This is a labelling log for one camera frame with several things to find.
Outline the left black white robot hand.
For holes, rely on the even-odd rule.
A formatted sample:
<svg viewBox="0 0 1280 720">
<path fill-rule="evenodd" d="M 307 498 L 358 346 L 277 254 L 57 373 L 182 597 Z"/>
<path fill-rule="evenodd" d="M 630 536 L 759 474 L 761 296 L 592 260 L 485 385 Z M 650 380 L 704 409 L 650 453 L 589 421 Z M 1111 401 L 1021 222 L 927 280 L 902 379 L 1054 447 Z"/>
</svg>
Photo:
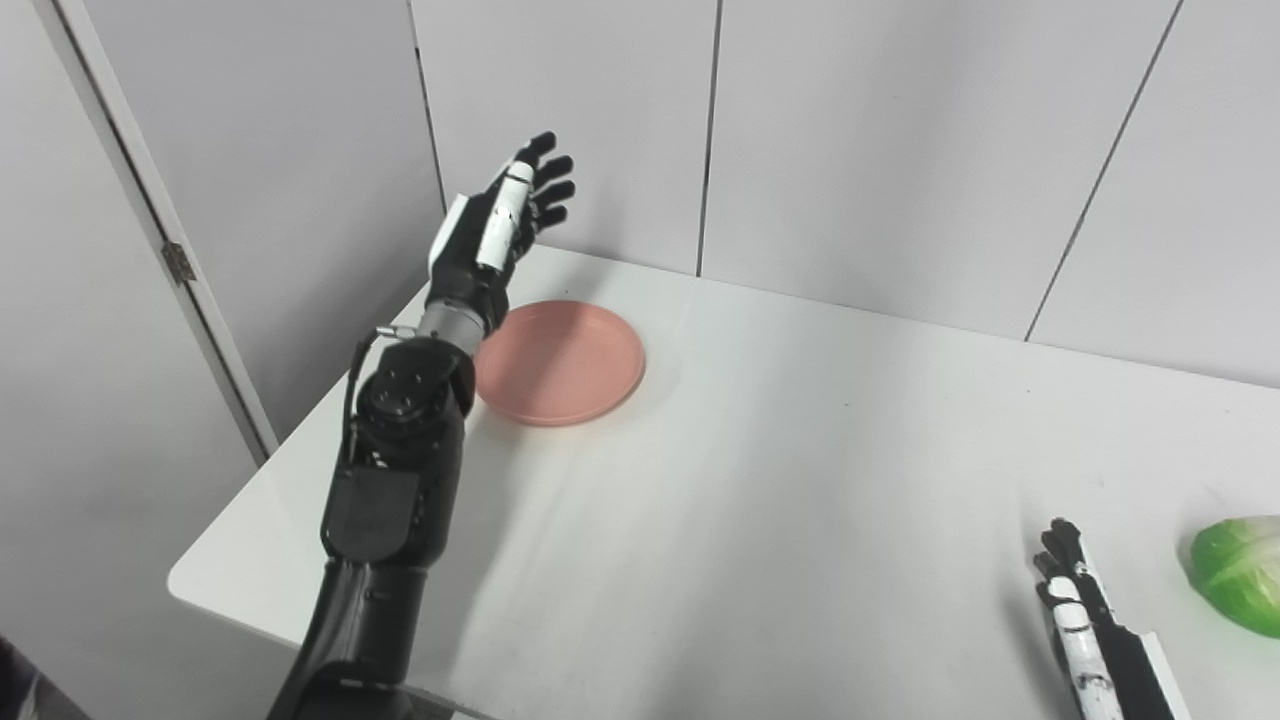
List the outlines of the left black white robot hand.
<svg viewBox="0 0 1280 720">
<path fill-rule="evenodd" d="M 454 199 L 431 242 L 429 306 L 472 313 L 485 336 L 500 327 L 516 265 L 576 195 L 573 159 L 556 156 L 557 143 L 552 131 L 531 137 L 483 191 Z"/>
</svg>

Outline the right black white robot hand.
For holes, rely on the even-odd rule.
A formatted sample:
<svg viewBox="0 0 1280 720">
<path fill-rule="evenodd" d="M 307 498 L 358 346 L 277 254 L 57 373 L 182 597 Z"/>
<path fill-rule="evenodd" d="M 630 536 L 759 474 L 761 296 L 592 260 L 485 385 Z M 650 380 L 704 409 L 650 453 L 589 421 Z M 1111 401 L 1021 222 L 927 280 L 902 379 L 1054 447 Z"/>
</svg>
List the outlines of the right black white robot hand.
<svg viewBox="0 0 1280 720">
<path fill-rule="evenodd" d="M 1080 529 L 1055 518 L 1033 557 L 1053 656 L 1082 719 L 1189 719 L 1153 632 L 1117 620 Z"/>
</svg>

